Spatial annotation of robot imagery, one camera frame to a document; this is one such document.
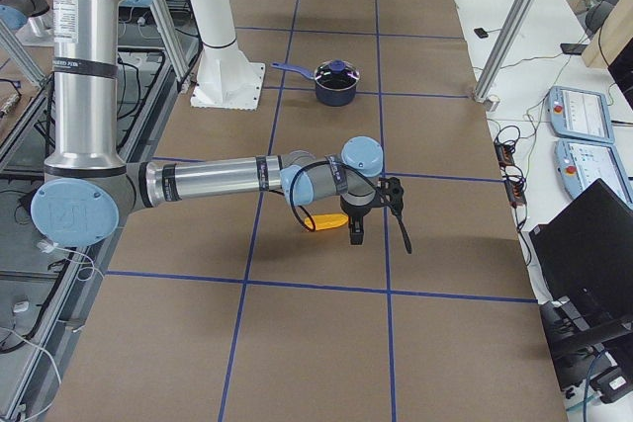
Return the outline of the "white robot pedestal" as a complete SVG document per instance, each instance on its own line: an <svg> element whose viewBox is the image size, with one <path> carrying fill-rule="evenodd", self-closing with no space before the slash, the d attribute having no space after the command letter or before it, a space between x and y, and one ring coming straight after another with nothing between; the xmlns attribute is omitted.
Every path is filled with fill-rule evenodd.
<svg viewBox="0 0 633 422"><path fill-rule="evenodd" d="M254 111L266 66L251 62L236 37L229 0L190 0L203 50L191 105Z"/></svg>

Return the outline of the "dark blue pot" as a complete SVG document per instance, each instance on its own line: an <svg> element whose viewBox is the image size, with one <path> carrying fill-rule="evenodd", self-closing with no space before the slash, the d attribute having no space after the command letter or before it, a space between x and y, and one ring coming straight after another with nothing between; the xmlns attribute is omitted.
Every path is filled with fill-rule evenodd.
<svg viewBox="0 0 633 422"><path fill-rule="evenodd" d="M334 79L329 76L324 80L315 80L314 70L309 70L303 66L290 63L272 62L273 68L294 72L302 75L304 78L312 81L315 86L316 98L322 103L330 107L342 107L351 103L356 95L357 85L360 81L350 79Z"/></svg>

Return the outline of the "teach pendant tablet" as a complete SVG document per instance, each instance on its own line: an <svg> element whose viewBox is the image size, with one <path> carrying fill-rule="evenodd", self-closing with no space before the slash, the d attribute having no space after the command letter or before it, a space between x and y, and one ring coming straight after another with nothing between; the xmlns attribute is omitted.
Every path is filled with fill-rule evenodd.
<svg viewBox="0 0 633 422"><path fill-rule="evenodd" d="M553 86L546 99L553 132L559 137L612 144L615 141L602 93Z"/></svg>
<svg viewBox="0 0 633 422"><path fill-rule="evenodd" d="M557 168L572 199L601 179L632 207L632 188L614 145L584 140L559 139L555 145Z"/></svg>

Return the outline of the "black laptop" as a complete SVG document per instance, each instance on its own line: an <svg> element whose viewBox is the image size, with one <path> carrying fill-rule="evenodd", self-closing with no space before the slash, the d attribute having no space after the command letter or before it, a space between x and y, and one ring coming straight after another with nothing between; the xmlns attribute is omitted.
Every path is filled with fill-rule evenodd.
<svg viewBox="0 0 633 422"><path fill-rule="evenodd" d="M529 236L552 297L587 290L615 317L632 311L632 209L603 180Z"/></svg>

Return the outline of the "lower teach pendant tablet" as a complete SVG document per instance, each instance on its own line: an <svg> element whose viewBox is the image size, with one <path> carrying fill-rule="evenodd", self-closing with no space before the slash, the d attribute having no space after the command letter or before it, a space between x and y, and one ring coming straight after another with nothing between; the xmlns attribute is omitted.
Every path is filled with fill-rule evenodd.
<svg viewBox="0 0 633 422"><path fill-rule="evenodd" d="M559 139L555 145L557 168L572 199L601 179L632 207L632 188L614 145L584 140Z"/></svg>

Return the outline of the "glass lid with blue knob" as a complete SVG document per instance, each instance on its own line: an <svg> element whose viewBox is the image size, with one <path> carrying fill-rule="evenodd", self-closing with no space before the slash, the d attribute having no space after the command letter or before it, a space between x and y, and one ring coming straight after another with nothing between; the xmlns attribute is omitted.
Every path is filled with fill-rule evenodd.
<svg viewBox="0 0 633 422"><path fill-rule="evenodd" d="M329 76L334 79L350 79L358 81L360 79L360 71L348 61L333 59L320 64L314 72L315 80L324 80Z"/></svg>

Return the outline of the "small black square device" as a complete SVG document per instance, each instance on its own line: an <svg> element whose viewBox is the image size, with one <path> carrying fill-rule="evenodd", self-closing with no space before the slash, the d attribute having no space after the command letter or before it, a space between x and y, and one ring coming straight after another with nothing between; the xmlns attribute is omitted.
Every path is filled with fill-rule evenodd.
<svg viewBox="0 0 633 422"><path fill-rule="evenodd" d="M484 39L484 38L487 38L489 36L489 33L483 28L475 28L474 29L474 33L480 39Z"/></svg>

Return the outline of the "upper teach pendant tablet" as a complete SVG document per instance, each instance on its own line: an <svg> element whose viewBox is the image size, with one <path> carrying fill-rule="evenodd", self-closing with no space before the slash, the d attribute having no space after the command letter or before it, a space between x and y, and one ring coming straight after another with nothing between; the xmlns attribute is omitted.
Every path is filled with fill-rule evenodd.
<svg viewBox="0 0 633 422"><path fill-rule="evenodd" d="M612 144L615 141L602 93L553 86L546 99L553 132L559 137Z"/></svg>

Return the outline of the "aluminium frame post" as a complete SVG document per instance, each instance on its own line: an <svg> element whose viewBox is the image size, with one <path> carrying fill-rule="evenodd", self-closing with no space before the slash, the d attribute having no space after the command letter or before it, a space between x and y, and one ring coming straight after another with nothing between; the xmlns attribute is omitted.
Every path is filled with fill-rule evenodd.
<svg viewBox="0 0 633 422"><path fill-rule="evenodd" d="M484 103L489 96L494 80L500 71L510 48L518 35L534 0L514 0L505 21L501 27L500 34L493 46L493 49L485 63L484 69L477 81L473 91L473 99L478 103Z"/></svg>

